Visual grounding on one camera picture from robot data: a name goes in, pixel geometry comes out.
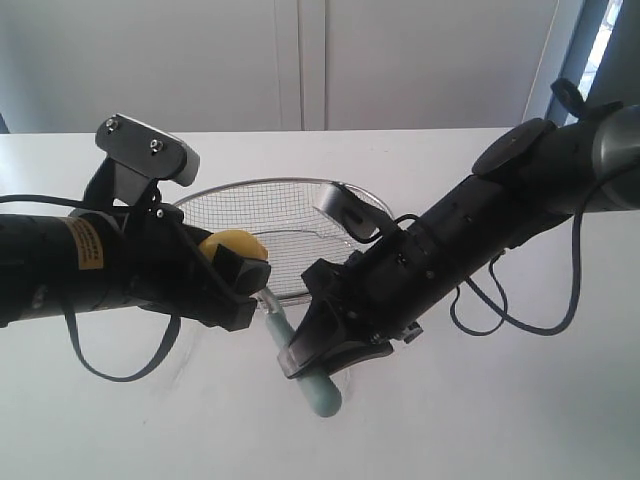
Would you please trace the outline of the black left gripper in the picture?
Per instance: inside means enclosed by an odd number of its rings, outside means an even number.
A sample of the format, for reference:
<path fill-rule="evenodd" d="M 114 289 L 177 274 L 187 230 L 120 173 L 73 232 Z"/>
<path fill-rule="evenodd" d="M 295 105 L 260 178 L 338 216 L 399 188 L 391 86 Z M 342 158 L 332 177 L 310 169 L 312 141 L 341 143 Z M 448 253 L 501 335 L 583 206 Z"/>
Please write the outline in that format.
<path fill-rule="evenodd" d="M 269 263 L 220 244 L 201 252 L 212 233 L 186 224 L 179 209 L 162 207 L 161 218 L 156 209 L 117 208 L 124 246 L 117 307 L 175 314 L 226 331 L 248 328 L 255 299 L 234 300 L 222 280 L 235 294 L 253 295 L 267 286 Z"/>

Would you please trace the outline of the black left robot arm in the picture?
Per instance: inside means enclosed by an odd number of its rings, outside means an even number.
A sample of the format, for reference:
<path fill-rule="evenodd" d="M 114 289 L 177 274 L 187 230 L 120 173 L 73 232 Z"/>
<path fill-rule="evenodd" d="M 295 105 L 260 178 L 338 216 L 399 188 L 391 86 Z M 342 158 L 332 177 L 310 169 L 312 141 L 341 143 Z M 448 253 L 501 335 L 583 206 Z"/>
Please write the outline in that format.
<path fill-rule="evenodd" d="M 271 267 L 229 247 L 207 257 L 210 232 L 167 204 L 110 216 L 1 217 L 1 324 L 128 307 L 227 331 L 249 326 Z"/>

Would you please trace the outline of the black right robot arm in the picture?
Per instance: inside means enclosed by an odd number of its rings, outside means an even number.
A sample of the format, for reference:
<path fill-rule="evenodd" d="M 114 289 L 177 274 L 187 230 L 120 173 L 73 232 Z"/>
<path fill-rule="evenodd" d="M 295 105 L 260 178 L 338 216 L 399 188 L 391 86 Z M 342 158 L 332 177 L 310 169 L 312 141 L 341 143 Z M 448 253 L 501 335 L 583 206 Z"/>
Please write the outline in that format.
<path fill-rule="evenodd" d="M 303 273 L 311 303 L 278 355 L 287 378 L 387 356 L 503 251 L 566 221 L 580 226 L 588 212 L 638 208 L 638 107 L 589 105 L 565 79 L 552 91 L 572 124 L 534 118 L 511 129 L 421 215 L 395 220 L 345 185 L 329 185 L 320 210 L 360 247 L 343 263 L 320 259 Z"/>

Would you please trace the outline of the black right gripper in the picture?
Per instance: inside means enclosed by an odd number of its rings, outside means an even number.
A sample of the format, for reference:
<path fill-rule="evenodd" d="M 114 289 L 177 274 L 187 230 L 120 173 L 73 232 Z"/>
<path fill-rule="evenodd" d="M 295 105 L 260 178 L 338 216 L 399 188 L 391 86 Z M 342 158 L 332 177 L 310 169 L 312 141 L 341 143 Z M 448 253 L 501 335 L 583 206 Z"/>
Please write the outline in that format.
<path fill-rule="evenodd" d="M 388 339 L 407 337 L 469 276 L 469 239 L 467 219 L 417 219 L 342 263 L 315 261 L 302 274 L 312 302 L 278 354 L 284 376 L 313 368 L 333 375 L 392 354 Z"/>

